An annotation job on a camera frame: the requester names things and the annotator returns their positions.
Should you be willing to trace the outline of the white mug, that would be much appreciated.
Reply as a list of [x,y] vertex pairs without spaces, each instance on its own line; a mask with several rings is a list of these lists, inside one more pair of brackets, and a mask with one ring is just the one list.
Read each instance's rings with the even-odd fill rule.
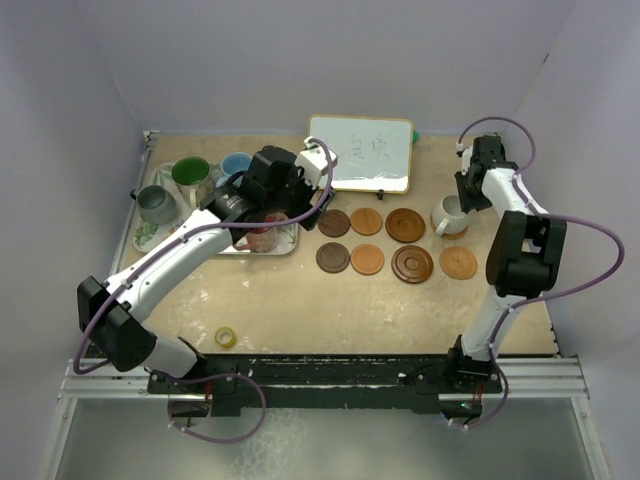
[[435,221],[438,222],[443,217],[456,217],[467,218],[469,216],[463,213],[460,208],[459,198],[457,195],[449,195],[440,200],[440,202],[433,209],[430,217],[433,216]]

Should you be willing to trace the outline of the woven rattan coaster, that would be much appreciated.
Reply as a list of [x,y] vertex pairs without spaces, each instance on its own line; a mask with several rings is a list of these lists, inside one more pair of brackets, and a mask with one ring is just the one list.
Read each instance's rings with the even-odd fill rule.
[[430,217],[430,227],[434,234],[443,239],[456,240],[464,237],[468,231],[467,218],[443,217],[438,222]]
[[456,280],[471,279],[478,269],[475,255],[469,249],[460,246],[445,248],[440,253],[439,264],[447,276]]

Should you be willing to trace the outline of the dark walnut coaster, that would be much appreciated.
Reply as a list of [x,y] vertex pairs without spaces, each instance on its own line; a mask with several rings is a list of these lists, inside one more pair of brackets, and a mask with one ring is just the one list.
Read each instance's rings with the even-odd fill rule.
[[342,210],[327,210],[318,222],[320,232],[331,238],[345,235],[351,226],[349,216]]
[[318,248],[315,259],[321,270],[339,273],[350,264],[350,252],[341,243],[329,242]]

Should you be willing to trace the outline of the light wood coaster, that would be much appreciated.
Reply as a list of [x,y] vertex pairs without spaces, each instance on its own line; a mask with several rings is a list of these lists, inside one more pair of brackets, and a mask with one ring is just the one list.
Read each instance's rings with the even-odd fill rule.
[[377,274],[383,268],[384,263],[384,253],[376,245],[360,244],[351,252],[351,265],[359,274]]
[[371,236],[380,231],[383,219],[373,208],[358,208],[350,215],[351,228],[358,234]]

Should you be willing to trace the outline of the ringed brown wood coaster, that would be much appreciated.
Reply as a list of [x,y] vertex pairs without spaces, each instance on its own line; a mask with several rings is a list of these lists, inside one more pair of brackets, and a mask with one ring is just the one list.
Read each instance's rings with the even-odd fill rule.
[[407,245],[394,252],[391,268],[401,281],[408,284],[419,284],[431,277],[434,262],[425,249],[416,245]]

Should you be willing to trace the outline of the floral serving tray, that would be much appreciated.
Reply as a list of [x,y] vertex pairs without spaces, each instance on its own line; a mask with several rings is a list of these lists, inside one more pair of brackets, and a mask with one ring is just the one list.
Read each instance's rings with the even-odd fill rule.
[[[159,185],[167,190],[174,198],[177,206],[177,213],[174,219],[164,225],[155,225],[147,222],[142,217],[137,220],[133,229],[133,245],[141,253],[148,253],[157,245],[168,238],[175,230],[180,228],[186,219],[191,215],[193,209],[188,206],[182,194],[179,192],[177,184],[171,176],[174,164],[163,163],[153,170],[150,176],[150,185]],[[287,225],[272,229],[277,233],[277,242],[269,252],[251,252],[249,250],[237,250],[233,246],[222,252],[222,255],[271,255],[279,256],[291,253],[298,245],[299,226]]]

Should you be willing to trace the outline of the grey stoneware cup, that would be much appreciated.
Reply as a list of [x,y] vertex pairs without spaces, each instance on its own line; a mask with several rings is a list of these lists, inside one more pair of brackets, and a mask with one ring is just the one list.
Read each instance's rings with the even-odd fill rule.
[[165,225],[172,222],[178,207],[169,191],[159,185],[150,185],[130,192],[141,218],[152,225]]

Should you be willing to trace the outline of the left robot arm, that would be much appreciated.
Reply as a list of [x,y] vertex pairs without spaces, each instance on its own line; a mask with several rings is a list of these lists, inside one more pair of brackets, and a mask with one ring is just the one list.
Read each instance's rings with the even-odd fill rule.
[[76,373],[88,345],[95,345],[119,372],[138,366],[159,370],[184,392],[202,387],[203,357],[187,341],[162,338],[144,322],[179,283],[207,260],[235,245],[247,233],[271,227],[267,216],[283,214],[284,225],[311,230],[334,196],[331,187],[338,156],[314,137],[298,154],[266,146],[247,171],[231,175],[207,196],[167,239],[129,268],[99,281],[92,276],[77,288],[82,343]]

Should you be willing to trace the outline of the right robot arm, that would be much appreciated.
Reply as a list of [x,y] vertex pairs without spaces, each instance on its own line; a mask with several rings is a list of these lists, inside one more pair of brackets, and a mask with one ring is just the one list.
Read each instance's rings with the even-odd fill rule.
[[449,350],[444,369],[452,389],[467,391],[496,370],[491,361],[525,302],[555,285],[567,224],[544,217],[546,211],[520,181],[517,164],[506,159],[499,136],[477,137],[470,146],[458,142],[456,153],[462,212],[492,208],[499,216],[485,264],[487,294],[471,326]]

